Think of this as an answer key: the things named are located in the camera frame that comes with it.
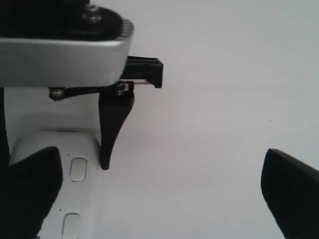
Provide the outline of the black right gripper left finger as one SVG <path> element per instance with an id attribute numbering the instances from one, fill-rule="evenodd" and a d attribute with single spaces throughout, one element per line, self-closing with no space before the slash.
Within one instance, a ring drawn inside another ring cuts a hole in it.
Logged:
<path id="1" fill-rule="evenodd" d="M 34 239 L 62 186 L 57 147 L 44 148 L 0 172 L 0 237 Z"/>

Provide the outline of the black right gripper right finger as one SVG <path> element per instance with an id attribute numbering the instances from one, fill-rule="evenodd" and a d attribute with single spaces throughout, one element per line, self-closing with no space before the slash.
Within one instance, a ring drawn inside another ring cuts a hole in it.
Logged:
<path id="1" fill-rule="evenodd" d="M 263 198 L 286 239 L 319 237 L 319 172 L 274 148 L 261 172 Z"/>

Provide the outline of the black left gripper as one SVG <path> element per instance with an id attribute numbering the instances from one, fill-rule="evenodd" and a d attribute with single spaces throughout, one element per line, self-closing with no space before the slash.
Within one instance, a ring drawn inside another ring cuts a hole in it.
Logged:
<path id="1" fill-rule="evenodd" d="M 160 89 L 162 83 L 163 63 L 159 59 L 128 56 L 116 83 L 102 87 L 49 88 L 49 98 L 61 101 L 81 95 L 99 94 L 99 162 L 102 170 L 108 170 L 118 134 L 134 105 L 134 86 L 152 85 Z"/>

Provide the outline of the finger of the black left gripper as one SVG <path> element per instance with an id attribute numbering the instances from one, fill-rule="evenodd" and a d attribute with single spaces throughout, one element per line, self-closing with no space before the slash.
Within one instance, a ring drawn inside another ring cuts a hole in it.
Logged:
<path id="1" fill-rule="evenodd" d="M 0 88 L 0 170 L 8 167 L 10 150 L 7 140 L 5 110 L 4 110 L 4 88 Z"/>

